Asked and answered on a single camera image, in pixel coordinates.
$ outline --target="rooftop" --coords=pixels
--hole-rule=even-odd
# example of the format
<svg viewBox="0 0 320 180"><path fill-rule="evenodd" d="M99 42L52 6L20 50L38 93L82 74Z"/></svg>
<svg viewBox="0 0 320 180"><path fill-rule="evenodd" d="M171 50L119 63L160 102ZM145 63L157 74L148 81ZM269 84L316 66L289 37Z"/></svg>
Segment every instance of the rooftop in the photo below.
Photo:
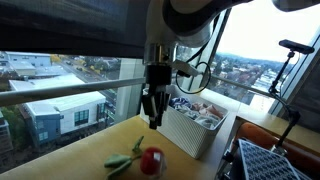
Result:
<svg viewBox="0 0 320 180"><path fill-rule="evenodd" d="M36 67L36 76L60 76L68 74L61 66Z"/></svg>
<svg viewBox="0 0 320 180"><path fill-rule="evenodd" d="M8 55L20 55L20 56L50 56L50 54L45 53L28 53L28 52L12 52L6 51Z"/></svg>
<svg viewBox="0 0 320 180"><path fill-rule="evenodd" d="M9 62L13 69L28 69L28 70L35 70L36 68L32 66L30 62L27 61L10 61Z"/></svg>
<svg viewBox="0 0 320 180"><path fill-rule="evenodd" d="M29 81L10 80L11 87L16 91L61 87L68 85L84 84L74 74L67 74L48 79L36 79ZM97 100L105 99L99 92L83 93L59 98L47 99L26 103L34 115L58 114L74 107L82 106Z"/></svg>

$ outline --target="metal railing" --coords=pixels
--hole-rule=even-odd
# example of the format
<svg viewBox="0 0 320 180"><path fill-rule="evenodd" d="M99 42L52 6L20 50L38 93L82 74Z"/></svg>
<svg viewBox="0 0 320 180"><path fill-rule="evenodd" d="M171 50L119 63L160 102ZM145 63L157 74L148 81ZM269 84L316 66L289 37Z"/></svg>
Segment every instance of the metal railing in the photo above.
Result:
<svg viewBox="0 0 320 180"><path fill-rule="evenodd" d="M264 92L264 91L261 91L259 89L255 89L255 88L252 88L252 87L249 87L249 86L246 86L246 85L243 85L243 84L240 84L240 83L237 83L237 82L234 82L234 81L231 81L229 79L225 79L225 78L221 78L219 76L216 76L216 75L211 75L211 77L215 78L215 79L218 79L218 80L221 80L221 81L224 81L228 84L232 84L232 85L235 85L235 86L238 86L238 87L241 87L243 89L247 89L249 91L252 91L252 92L255 92L257 94L261 94L261 95L264 95L264 96L267 96L267 97L270 97L270 98L273 98L273 96L267 92Z"/></svg>
<svg viewBox="0 0 320 180"><path fill-rule="evenodd" d="M0 93L0 107L145 83L145 78Z"/></svg>

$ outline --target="white building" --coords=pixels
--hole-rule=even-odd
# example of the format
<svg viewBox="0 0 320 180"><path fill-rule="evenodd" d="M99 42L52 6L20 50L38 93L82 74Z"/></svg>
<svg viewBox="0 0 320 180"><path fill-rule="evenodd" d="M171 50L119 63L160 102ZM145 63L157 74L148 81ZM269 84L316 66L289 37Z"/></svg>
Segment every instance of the white building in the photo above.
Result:
<svg viewBox="0 0 320 180"><path fill-rule="evenodd" d="M10 80L9 83L14 91L84 84L73 74L49 79ZM23 106L30 115L27 124L35 145L105 120L105 97L99 92L29 102Z"/></svg>
<svg viewBox="0 0 320 180"><path fill-rule="evenodd" d="M51 66L50 54L6 51L4 59L8 61L28 61L35 67Z"/></svg>
<svg viewBox="0 0 320 180"><path fill-rule="evenodd" d="M28 61L9 61L11 69L19 76L35 76L36 68Z"/></svg>

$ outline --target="street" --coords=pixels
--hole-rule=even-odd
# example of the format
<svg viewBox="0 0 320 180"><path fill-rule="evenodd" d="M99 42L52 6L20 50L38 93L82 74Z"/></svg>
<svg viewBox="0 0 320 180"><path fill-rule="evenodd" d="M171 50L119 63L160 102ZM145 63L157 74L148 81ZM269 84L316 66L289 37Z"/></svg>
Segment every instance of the street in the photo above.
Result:
<svg viewBox="0 0 320 180"><path fill-rule="evenodd" d="M72 65L68 65L66 63L67 61L72 62ZM73 73L85 83L111 80L109 79L109 75L112 78L119 78L119 75L117 75L119 74L119 71L112 71L108 74L108 77L101 77L99 74L93 72L91 69L79 65L76 60L62 60L61 62L56 62L55 65L63 67L64 70L66 70L69 73ZM114 107L116 107L117 89L107 89L99 92L103 94L106 97L106 100L113 105L113 107L107 106L106 108L110 110L112 113L114 113Z"/></svg>

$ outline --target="white basket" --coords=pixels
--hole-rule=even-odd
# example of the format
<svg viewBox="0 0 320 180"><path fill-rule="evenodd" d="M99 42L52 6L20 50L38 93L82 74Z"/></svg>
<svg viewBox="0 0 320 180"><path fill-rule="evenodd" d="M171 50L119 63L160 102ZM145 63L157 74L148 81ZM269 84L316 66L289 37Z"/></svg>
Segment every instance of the white basket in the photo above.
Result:
<svg viewBox="0 0 320 180"><path fill-rule="evenodd" d="M175 85L168 86L167 92L171 94L171 98L186 97L192 103L199 102L207 105L212 104L224 115L223 119L218 123L215 129L208 129L170 106L163 114L162 126L158 127L157 131L167 137L190 156L198 159L213 142L228 114L228 110L204 100L197 95L184 94ZM149 123L149 117L145 115L143 107L141 107L140 117Z"/></svg>

